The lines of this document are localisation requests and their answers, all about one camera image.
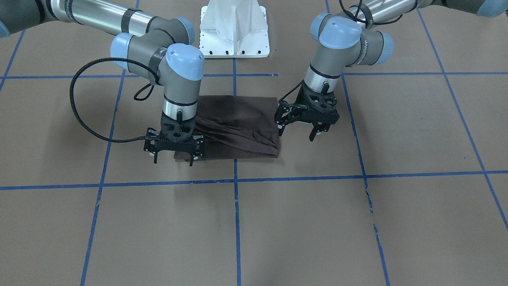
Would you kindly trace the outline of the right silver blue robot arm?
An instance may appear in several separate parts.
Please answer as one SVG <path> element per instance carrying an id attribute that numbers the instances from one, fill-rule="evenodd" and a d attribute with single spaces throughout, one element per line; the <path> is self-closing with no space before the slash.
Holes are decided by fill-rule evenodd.
<path id="1" fill-rule="evenodd" d="M 147 79 L 147 88 L 164 89 L 160 131 L 148 128 L 144 136 L 124 139 L 122 143 L 144 141 L 144 150 L 154 156 L 154 162 L 160 151 L 187 153 L 189 165 L 205 154 L 205 138 L 193 134 L 204 56 L 193 46 L 195 30 L 187 19 L 165 19 L 107 0 L 2 0 L 0 7 L 2 38 L 51 21 L 74 22 L 114 35 L 110 56 L 83 66 L 69 87 L 71 109 L 80 125 L 93 136 L 119 143 L 83 122 L 75 106 L 74 86 L 91 66 L 114 62 Z"/>

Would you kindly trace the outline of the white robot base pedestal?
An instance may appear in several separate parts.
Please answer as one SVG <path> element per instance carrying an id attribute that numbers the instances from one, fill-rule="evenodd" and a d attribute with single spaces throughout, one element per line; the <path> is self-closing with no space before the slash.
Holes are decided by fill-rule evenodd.
<path id="1" fill-rule="evenodd" d="M 269 56 L 266 8 L 257 0 L 211 0 L 200 20 L 198 47 L 205 58 Z"/>

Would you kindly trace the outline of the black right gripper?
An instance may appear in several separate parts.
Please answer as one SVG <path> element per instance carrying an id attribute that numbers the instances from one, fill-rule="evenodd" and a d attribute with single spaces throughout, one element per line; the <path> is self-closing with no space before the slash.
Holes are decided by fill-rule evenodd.
<path id="1" fill-rule="evenodd" d="M 190 154 L 189 166 L 203 156 L 205 152 L 205 138 L 202 135 L 193 135 L 196 118 L 178 121 L 162 113 L 160 118 L 161 130 L 148 128 L 144 140 L 143 150 L 149 152 L 158 163 L 158 152 L 180 151 Z"/>

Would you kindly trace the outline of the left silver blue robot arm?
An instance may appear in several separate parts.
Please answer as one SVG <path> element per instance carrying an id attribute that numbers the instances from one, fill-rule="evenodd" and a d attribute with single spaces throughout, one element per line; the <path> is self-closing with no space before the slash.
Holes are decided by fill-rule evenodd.
<path id="1" fill-rule="evenodd" d="M 336 15 L 317 15 L 310 28 L 317 48 L 305 78 L 297 85 L 297 98 L 294 103 L 285 98 L 278 101 L 274 122 L 279 136 L 294 122 L 312 124 L 310 141 L 327 132 L 339 119 L 334 89 L 344 69 L 382 64 L 393 54 L 392 37 L 373 28 L 430 5 L 481 17 L 496 17 L 507 10 L 506 0 L 361 0 Z"/>

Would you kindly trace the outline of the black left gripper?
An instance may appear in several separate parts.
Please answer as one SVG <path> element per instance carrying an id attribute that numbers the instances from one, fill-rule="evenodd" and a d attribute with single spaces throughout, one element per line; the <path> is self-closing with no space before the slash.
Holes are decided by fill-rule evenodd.
<path id="1" fill-rule="evenodd" d="M 285 98 L 300 87 L 296 101 L 288 103 Z M 321 132 L 327 132 L 331 125 L 337 123 L 340 116 L 336 109 L 337 99 L 328 81 L 323 82 L 317 92 L 300 81 L 294 89 L 278 100 L 278 108 L 274 114 L 274 122 L 278 127 L 278 136 L 283 136 L 287 125 L 294 122 L 312 124 L 309 135 L 313 142 Z"/>

